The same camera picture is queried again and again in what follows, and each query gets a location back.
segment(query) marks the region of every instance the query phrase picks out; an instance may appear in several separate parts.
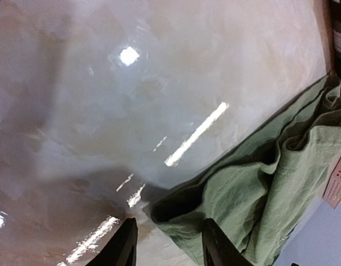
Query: green fabric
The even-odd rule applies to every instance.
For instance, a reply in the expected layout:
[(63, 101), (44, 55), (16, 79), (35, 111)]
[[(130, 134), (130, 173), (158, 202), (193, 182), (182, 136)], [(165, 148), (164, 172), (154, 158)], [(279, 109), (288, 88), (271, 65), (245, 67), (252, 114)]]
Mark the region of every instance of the green fabric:
[(341, 152), (339, 94), (338, 78), (318, 81), (232, 153), (154, 204), (153, 222), (199, 265), (207, 217), (253, 265), (271, 265)]

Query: green cloth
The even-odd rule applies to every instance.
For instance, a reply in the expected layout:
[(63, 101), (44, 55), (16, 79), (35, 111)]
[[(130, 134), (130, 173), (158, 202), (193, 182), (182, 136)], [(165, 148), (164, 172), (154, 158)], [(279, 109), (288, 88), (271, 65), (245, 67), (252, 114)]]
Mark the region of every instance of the green cloth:
[(154, 204), (153, 222), (199, 265), (208, 217), (253, 265), (271, 265), (341, 152), (339, 95), (338, 78), (318, 81), (233, 152)]

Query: dark object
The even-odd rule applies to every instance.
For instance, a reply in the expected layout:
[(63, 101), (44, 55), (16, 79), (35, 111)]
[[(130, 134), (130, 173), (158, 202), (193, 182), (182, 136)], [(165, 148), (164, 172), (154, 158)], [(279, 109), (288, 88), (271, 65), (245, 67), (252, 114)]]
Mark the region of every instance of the dark object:
[[(205, 219), (202, 234), (205, 266), (252, 266), (213, 219)], [(128, 218), (86, 266), (135, 266), (136, 245), (136, 219)]]
[(136, 219), (126, 219), (102, 251), (87, 266), (135, 266), (137, 231)]
[(252, 266), (213, 219), (204, 221), (203, 250), (205, 266)]
[(334, 38), (334, 68), (341, 79), (341, 0), (330, 0), (330, 17)]

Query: fabric fold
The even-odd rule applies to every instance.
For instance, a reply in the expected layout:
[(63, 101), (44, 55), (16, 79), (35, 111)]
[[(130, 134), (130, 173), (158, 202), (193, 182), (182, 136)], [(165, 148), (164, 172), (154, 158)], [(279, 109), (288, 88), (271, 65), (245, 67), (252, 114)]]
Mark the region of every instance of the fabric fold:
[(234, 151), (151, 207), (153, 222), (203, 264), (213, 218), (253, 265), (271, 265), (341, 152), (341, 82), (326, 76)]

